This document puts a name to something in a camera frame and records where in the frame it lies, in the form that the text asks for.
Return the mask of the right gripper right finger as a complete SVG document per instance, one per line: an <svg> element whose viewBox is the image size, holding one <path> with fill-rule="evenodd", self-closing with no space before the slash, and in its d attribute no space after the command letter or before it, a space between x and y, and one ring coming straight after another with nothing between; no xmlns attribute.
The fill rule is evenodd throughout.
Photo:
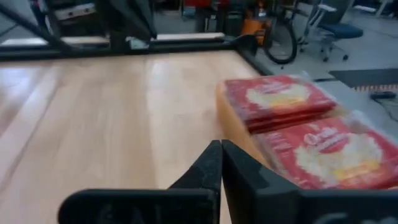
<svg viewBox="0 0 398 224"><path fill-rule="evenodd" d="M304 190L221 143L232 224L398 224L398 190Z"/></svg>

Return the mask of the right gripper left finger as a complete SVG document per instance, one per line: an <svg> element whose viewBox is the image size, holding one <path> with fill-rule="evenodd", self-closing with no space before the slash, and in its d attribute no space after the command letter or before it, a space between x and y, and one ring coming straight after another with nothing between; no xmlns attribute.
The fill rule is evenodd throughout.
<svg viewBox="0 0 398 224"><path fill-rule="evenodd" d="M85 189L68 196L58 224L219 224L223 148L213 140L167 189Z"/></svg>

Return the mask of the red Orville popcorn bag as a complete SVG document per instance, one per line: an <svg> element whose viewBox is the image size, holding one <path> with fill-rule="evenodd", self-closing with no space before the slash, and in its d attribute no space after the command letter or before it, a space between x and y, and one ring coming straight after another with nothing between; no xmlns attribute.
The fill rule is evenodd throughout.
<svg viewBox="0 0 398 224"><path fill-rule="evenodd" d="M303 189L398 186L398 143L355 116L334 116L254 135L278 174Z"/></svg>
<svg viewBox="0 0 398 224"><path fill-rule="evenodd" d="M226 95L245 123L324 113L337 102L313 81L298 75L226 80Z"/></svg>
<svg viewBox="0 0 398 224"><path fill-rule="evenodd" d="M266 133L278 129L288 128L298 124L305 124L319 119L329 118L340 115L338 110L330 110L324 113L302 113L290 114L286 118L267 118L261 121L253 121L246 124L247 130L251 134Z"/></svg>

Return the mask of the orange plastic basket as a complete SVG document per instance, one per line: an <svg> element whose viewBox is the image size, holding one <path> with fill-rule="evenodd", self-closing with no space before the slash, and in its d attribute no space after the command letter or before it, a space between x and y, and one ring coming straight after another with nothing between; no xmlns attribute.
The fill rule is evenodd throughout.
<svg viewBox="0 0 398 224"><path fill-rule="evenodd" d="M271 163L271 159L269 159L266 155L262 153L262 147L260 147L258 143L252 138L252 134L250 131L248 131L245 122L241 120L241 118L235 112L234 108L230 105L229 100L226 96L226 87L224 86L224 83L219 83L216 86L215 102L217 118L220 123L221 129L223 130L225 138L231 140L242 150L244 150L250 156L259 161L262 165L272 170L273 165ZM321 119L333 116L347 115L349 114L349 112L349 110L342 107L341 105L336 105L332 110L328 111L327 113L315 116L315 118L312 118L310 120L312 121L317 118ZM262 125L260 127L260 130L273 131L276 129L293 126L293 124L302 124L304 122L305 120L297 120L293 123L285 124L282 124L281 122L266 122L266 124L276 124L276 126L266 127Z"/></svg>

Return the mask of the black striped floor mat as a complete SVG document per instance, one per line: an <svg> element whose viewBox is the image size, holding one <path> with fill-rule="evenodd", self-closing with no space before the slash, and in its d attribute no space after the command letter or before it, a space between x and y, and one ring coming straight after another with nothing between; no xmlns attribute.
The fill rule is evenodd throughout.
<svg viewBox="0 0 398 224"><path fill-rule="evenodd" d="M398 91L398 68L334 70L329 74L356 91Z"/></svg>

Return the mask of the small black floor box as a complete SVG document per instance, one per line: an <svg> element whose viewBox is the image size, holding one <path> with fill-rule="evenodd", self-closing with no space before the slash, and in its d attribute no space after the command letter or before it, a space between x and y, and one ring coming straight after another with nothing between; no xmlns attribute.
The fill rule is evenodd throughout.
<svg viewBox="0 0 398 224"><path fill-rule="evenodd" d="M394 99L397 94L392 91L373 91L370 93L370 99L372 100L382 100L382 99Z"/></svg>

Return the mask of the orange shop vacuum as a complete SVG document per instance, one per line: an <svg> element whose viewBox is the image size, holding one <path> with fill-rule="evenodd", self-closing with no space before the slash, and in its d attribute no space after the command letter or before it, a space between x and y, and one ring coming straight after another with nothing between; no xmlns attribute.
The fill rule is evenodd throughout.
<svg viewBox="0 0 398 224"><path fill-rule="evenodd" d="M266 16L267 12L263 8L245 10L241 34L264 34L265 30L267 30L271 26L271 20Z"/></svg>

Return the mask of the blue white office chair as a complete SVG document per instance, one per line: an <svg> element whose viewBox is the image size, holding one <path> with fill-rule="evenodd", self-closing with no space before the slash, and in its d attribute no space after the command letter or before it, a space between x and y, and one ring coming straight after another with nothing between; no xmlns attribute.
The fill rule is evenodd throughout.
<svg viewBox="0 0 398 224"><path fill-rule="evenodd" d="M353 0L311 0L312 10L308 16L303 35L298 38L299 52L304 52L309 44L318 44L323 61L329 61L330 54L337 49L343 53L343 61L349 54L336 45L337 41L357 39L363 30L342 22Z"/></svg>

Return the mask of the dark equipment cart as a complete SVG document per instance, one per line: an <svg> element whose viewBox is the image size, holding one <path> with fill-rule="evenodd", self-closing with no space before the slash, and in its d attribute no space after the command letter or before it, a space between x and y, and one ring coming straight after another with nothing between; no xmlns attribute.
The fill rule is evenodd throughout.
<svg viewBox="0 0 398 224"><path fill-rule="evenodd" d="M180 0L183 18L195 20L195 31L241 34L245 0Z"/></svg>

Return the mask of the black frame corner bracket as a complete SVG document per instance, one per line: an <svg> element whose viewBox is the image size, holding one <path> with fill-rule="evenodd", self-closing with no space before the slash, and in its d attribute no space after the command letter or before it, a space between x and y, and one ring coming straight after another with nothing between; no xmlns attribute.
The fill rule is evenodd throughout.
<svg viewBox="0 0 398 224"><path fill-rule="evenodd" d="M257 38L252 34L240 35L235 38L234 43L238 50L249 52L252 56L257 54Z"/></svg>

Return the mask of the black aluminium table frame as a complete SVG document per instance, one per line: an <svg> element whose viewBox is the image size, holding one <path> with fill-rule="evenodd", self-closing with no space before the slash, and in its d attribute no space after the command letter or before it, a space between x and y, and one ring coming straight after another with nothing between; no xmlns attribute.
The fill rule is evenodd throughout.
<svg viewBox="0 0 398 224"><path fill-rule="evenodd" d="M272 75L272 72L260 61L256 60L255 56L252 56L249 52L237 49L234 43L236 37L166 40L159 40L156 38L148 42L149 47L147 49L131 49L127 52L115 52L110 49L109 40L108 47L102 49L98 47L70 45L56 35L41 30L38 26L34 25L3 3L0 3L0 14L45 41L45 44L42 46L0 46L0 62L234 50L261 76Z"/></svg>

